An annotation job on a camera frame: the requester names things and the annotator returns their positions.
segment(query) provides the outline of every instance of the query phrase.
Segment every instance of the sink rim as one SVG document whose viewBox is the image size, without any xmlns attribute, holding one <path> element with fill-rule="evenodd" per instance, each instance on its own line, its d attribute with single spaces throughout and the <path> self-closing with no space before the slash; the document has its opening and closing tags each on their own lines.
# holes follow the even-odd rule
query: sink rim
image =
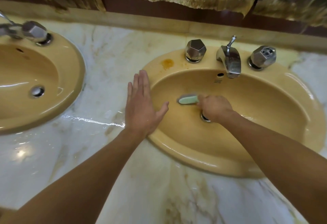
<svg viewBox="0 0 327 224">
<path fill-rule="evenodd" d="M 45 47 L 38 46 L 27 39 L 13 40 L 7 36 L 0 37 L 0 45 L 31 49 L 50 60 L 58 73 L 58 87 L 63 88 L 57 95 L 58 99 L 54 100 L 53 105 L 57 104 L 42 113 L 0 119 L 0 134 L 21 132 L 55 118 L 76 100 L 82 90 L 86 71 L 82 53 L 63 36 L 51 31 L 50 33 L 54 40 L 50 46 Z"/>
<path fill-rule="evenodd" d="M 225 71 L 223 65 L 215 60 L 215 53 L 218 48 L 219 47 L 208 46 L 204 58 L 198 64 L 188 63 L 185 60 L 183 49 L 175 50 L 155 58 L 143 68 L 148 72 L 150 88 L 153 89 L 159 81 L 164 80 L 166 77 L 175 73 L 182 73 L 186 70 L 214 69 L 217 71 Z M 321 148 L 323 148 L 325 142 L 326 119 L 323 107 L 321 103 L 318 102 L 315 95 L 301 79 L 286 67 L 275 63 L 265 70 L 257 72 L 251 70 L 246 64 L 246 60 L 251 55 L 251 52 L 243 50 L 239 50 L 239 52 L 242 60 L 242 74 L 277 88 L 287 97 L 291 98 L 303 111 L 307 119 L 307 126 L 305 129 L 308 129 L 303 136 L 303 144 L 319 152 Z M 162 67 L 162 62 L 166 59 L 171 59 L 174 65 L 164 69 Z M 290 85 L 296 85 L 297 87 L 292 89 Z M 149 139 L 177 160 L 202 170 L 234 177 L 264 177 L 264 174 L 254 162 L 240 163 L 232 159 L 215 157 L 198 152 L 175 142 L 160 129 L 156 129 L 153 134 L 149 135 Z"/>
</svg>

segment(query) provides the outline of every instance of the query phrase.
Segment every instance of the orange stain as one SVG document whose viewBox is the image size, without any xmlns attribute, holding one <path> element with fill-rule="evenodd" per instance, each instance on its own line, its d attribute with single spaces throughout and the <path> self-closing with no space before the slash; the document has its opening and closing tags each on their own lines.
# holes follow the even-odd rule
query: orange stain
<svg viewBox="0 0 327 224">
<path fill-rule="evenodd" d="M 172 66 L 174 66 L 174 61 L 172 59 L 165 59 L 161 62 L 161 65 L 163 66 L 163 68 L 165 70 L 171 68 Z"/>
</svg>

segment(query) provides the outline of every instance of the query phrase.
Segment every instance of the sink bowl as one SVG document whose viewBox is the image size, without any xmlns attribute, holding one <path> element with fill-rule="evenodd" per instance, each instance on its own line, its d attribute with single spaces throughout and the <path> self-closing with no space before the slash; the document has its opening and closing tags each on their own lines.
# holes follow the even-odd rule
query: sink bowl
<svg viewBox="0 0 327 224">
<path fill-rule="evenodd" d="M 229 79 L 215 60 L 218 47 L 208 47 L 198 64 L 185 60 L 184 50 L 162 55 L 148 65 L 156 109 L 169 101 L 169 111 L 149 136 L 171 156 L 194 167 L 236 177 L 264 174 L 242 145 L 220 124 L 206 122 L 195 105 L 180 105 L 183 94 L 223 95 L 243 117 L 319 151 L 325 140 L 323 107 L 308 87 L 275 63 L 261 72 L 250 69 L 247 51 L 239 51 L 242 73 Z"/>
<path fill-rule="evenodd" d="M 80 93 L 80 52 L 51 33 L 48 46 L 0 37 L 0 134 L 20 132 L 61 114 Z"/>
</svg>

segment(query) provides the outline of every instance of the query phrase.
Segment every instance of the oval sink basin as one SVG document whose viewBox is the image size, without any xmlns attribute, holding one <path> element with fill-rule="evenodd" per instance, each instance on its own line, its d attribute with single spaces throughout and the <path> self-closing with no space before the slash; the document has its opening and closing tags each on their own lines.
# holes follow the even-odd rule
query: oval sink basin
<svg viewBox="0 0 327 224">
<path fill-rule="evenodd" d="M 181 105 L 183 94 L 223 95 L 243 117 L 319 151 L 325 140 L 323 108 L 306 85 L 275 63 L 261 72 L 250 69 L 250 52 L 239 51 L 242 73 L 229 79 L 218 47 L 208 47 L 198 64 L 186 62 L 184 50 L 162 55 L 148 65 L 153 104 L 169 101 L 169 111 L 149 139 L 194 167 L 237 177 L 263 177 L 242 145 L 220 124 L 206 122 L 196 105 Z"/>
<path fill-rule="evenodd" d="M 0 133 L 20 132 L 61 114 L 80 93 L 80 52 L 51 33 L 48 46 L 0 37 Z"/>
</svg>

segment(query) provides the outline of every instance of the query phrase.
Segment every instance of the white marble surface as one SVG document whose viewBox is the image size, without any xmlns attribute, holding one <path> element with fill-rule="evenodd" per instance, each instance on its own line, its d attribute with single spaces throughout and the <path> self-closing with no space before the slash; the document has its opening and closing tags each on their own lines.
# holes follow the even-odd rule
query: white marble surface
<svg viewBox="0 0 327 224">
<path fill-rule="evenodd" d="M 19 208 L 110 142 L 124 126 L 126 85 L 155 57 L 184 48 L 187 36 L 39 21 L 71 40 L 87 66 L 84 90 L 56 119 L 0 137 L 0 206 Z M 219 45 L 206 39 L 205 44 Z M 325 104 L 327 57 L 280 61 Z M 327 156 L 327 149 L 322 154 Z M 105 223 L 306 223 L 267 179 L 235 179 L 184 166 L 144 140 L 119 175 L 97 221 Z"/>
</svg>

